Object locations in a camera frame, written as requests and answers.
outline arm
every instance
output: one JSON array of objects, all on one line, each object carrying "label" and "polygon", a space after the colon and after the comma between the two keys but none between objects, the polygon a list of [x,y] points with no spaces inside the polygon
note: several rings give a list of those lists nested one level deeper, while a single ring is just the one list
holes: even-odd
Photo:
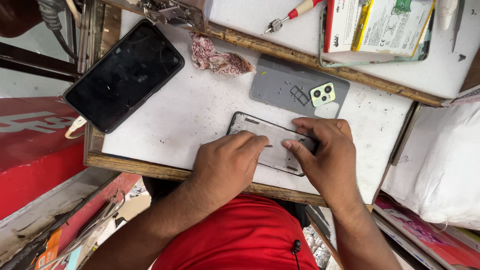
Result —
[{"label": "arm", "polygon": [[267,137],[248,131],[202,145],[192,177],[109,237],[83,269],[147,269],[175,236],[252,183],[266,145]]},{"label": "arm", "polygon": [[315,156],[298,141],[286,141],[283,146],[295,155],[332,210],[338,254],[345,269],[401,270],[357,189],[356,150],[347,121],[302,117],[293,123],[298,133],[313,130],[321,141]]}]

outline black smartphone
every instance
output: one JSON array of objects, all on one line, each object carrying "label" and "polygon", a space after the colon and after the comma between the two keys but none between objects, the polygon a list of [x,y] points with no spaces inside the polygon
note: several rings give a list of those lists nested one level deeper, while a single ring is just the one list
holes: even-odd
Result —
[{"label": "black smartphone", "polygon": [[101,133],[111,133],[185,65],[148,20],[139,22],[63,99]]},{"label": "black smartphone", "polygon": [[282,146],[282,143],[285,140],[297,140],[303,143],[312,154],[316,153],[319,146],[319,142],[314,138],[238,111],[233,115],[227,135],[235,134],[242,130],[268,137],[270,144],[265,146],[260,153],[258,157],[259,164],[297,176],[304,176],[305,174],[298,160]]}]

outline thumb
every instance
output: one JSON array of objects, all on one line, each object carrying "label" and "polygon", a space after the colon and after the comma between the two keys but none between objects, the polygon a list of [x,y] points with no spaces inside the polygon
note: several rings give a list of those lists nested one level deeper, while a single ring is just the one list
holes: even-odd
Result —
[{"label": "thumb", "polygon": [[288,140],[282,145],[295,156],[302,168],[308,168],[315,160],[312,153],[299,141]]}]

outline man's right hand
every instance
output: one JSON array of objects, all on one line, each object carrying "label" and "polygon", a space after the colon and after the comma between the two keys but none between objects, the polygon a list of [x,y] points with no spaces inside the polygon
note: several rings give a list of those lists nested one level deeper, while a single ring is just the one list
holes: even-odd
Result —
[{"label": "man's right hand", "polygon": [[320,140],[315,155],[296,140],[283,143],[299,161],[310,183],[325,198],[330,207],[355,198],[358,190],[355,183],[356,150],[348,122],[343,119],[293,119],[298,133],[313,133]]}]

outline phone screen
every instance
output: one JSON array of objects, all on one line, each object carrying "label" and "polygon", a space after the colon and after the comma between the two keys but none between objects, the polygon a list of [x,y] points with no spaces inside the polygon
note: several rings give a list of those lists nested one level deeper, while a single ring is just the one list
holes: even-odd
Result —
[{"label": "phone screen", "polygon": [[140,22],[64,95],[107,133],[181,68],[183,58],[149,22]]}]

